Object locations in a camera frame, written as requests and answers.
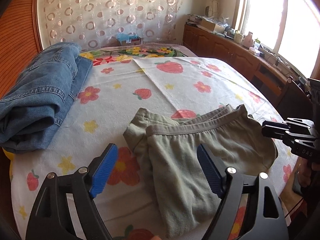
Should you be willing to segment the grey-green shorts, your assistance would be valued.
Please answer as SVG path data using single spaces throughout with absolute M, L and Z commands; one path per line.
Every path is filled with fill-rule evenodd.
M 262 135 L 244 105 L 193 119 L 171 119 L 141 108 L 123 136 L 157 199 L 168 238 L 193 230 L 217 211 L 219 199 L 197 159 L 200 144 L 226 166 L 251 176 L 267 171 L 278 156 L 273 140 Z

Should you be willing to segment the wooden sideboard cabinet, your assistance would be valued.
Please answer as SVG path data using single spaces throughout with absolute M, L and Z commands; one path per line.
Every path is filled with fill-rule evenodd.
M 265 59 L 251 54 L 229 38 L 219 37 L 185 24 L 182 44 L 199 57 L 220 59 L 251 82 L 276 108 L 285 103 L 296 107 L 312 106 L 310 99 L 296 85 Z

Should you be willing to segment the pink bottle on sideboard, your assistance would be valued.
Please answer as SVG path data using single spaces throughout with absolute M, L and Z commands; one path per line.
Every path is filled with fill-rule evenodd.
M 253 33 L 249 31 L 248 34 L 244 37 L 242 41 L 242 45 L 246 48 L 250 48 L 250 47 L 253 47 L 253 44 L 254 44 Z

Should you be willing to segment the white jar on sideboard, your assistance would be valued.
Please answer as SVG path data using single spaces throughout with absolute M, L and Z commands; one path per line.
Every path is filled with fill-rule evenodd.
M 237 44 L 242 44 L 243 38 L 244 38 L 244 36 L 242 33 L 236 32 L 234 34 L 234 42 L 236 42 Z

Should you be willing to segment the folded blue jeans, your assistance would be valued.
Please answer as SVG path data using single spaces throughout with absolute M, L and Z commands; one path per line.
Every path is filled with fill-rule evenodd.
M 49 46 L 1 98 L 1 147 L 13 154 L 46 149 L 78 97 L 93 63 L 73 42 Z

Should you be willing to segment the cardboard box on sideboard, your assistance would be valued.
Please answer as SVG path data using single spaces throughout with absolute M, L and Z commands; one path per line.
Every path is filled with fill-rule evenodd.
M 225 26 L 223 24 L 207 19 L 202 19 L 199 27 L 212 33 L 216 32 L 223 34 L 225 32 Z

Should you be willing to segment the white floral towel blanket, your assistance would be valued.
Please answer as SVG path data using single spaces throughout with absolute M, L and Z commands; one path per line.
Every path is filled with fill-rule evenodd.
M 282 121 L 244 76 L 218 59 L 171 57 L 132 59 L 93 67 L 79 98 L 47 149 L 18 154 L 12 163 L 11 197 L 20 236 L 46 175 L 74 173 L 118 146 L 114 173 L 95 204 L 113 237 L 165 237 L 165 227 L 146 187 L 141 161 L 123 137 L 140 108 L 167 119 L 192 119 L 219 107 L 244 105 L 258 122 Z

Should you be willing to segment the cardboard box with blue cloth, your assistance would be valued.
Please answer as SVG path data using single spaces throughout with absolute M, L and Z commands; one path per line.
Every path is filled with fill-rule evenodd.
M 120 43 L 121 46 L 140 45 L 143 40 L 142 38 L 140 38 L 136 34 L 125 34 L 125 33 L 118 33 L 116 35 L 116 39 Z

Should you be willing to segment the floral bed sheet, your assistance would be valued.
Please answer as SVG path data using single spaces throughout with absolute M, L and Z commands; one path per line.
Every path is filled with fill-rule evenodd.
M 113 62 L 130 63 L 133 59 L 153 57 L 197 57 L 190 49 L 179 44 L 146 43 L 134 46 L 104 47 L 80 54 L 93 66 Z

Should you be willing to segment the wooden louvered wardrobe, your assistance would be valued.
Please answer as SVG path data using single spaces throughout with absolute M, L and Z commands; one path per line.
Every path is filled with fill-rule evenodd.
M 37 0 L 11 0 L 1 15 L 1 96 L 41 50 Z

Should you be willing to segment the circle patterned sheer curtain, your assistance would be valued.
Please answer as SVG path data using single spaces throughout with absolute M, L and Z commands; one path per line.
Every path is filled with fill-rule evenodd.
M 83 50 L 115 46 L 136 35 L 144 43 L 172 43 L 183 0 L 37 0 L 43 48 L 75 42 Z

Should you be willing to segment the window with wooden frame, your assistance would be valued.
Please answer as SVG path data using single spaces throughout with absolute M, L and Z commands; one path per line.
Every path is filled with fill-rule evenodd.
M 233 20 L 298 74 L 319 75 L 319 9 L 312 0 L 237 0 Z

